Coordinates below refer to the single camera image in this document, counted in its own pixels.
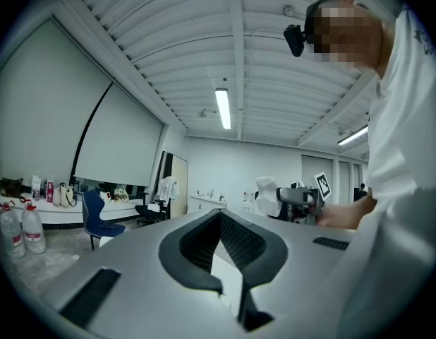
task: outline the hand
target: hand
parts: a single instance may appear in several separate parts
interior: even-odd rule
[[[370,194],[350,205],[325,205],[317,217],[317,226],[356,230],[364,215],[371,213],[377,201]]]
[[[326,205],[317,218],[317,226],[356,230],[363,216],[364,213],[355,206]]]

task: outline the bag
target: bag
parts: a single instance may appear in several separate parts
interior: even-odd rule
[[[23,182],[23,178],[21,178],[21,179],[8,179],[8,178],[1,179],[0,180],[0,194],[2,196],[19,198],[19,196],[22,192],[22,182]]]
[[[75,207],[77,201],[74,199],[74,189],[71,186],[66,186],[65,184],[60,184],[60,204],[63,207]]]
[[[61,204],[61,185],[54,188],[54,198],[52,203],[54,206],[58,207]]]
[[[111,194],[109,192],[100,192],[100,198],[104,200],[104,202],[110,202]]]
[[[128,202],[128,194],[126,189],[115,189],[114,190],[114,202],[125,203]]]

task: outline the ceiling light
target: ceiling light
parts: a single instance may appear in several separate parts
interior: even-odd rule
[[[219,88],[215,90],[217,96],[219,113],[221,114],[221,121],[223,122],[224,129],[232,129],[231,127],[231,114],[229,112],[229,99],[227,97],[228,90]]]
[[[344,145],[344,144],[350,143],[351,141],[354,141],[358,137],[361,137],[363,134],[367,133],[367,131],[368,131],[368,126],[364,126],[361,129],[359,129],[359,131],[356,131],[353,134],[351,134],[350,136],[342,139],[337,144]]]

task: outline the water bottle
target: water bottle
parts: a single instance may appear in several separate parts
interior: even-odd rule
[[[25,245],[18,216],[12,210],[14,202],[9,201],[3,205],[0,203],[0,207],[0,231],[4,239],[5,251],[12,258],[20,258],[25,255]]]
[[[32,201],[24,201],[24,210],[22,211],[22,229],[27,249],[35,254],[42,254],[46,251],[46,239],[40,214],[36,211]]]

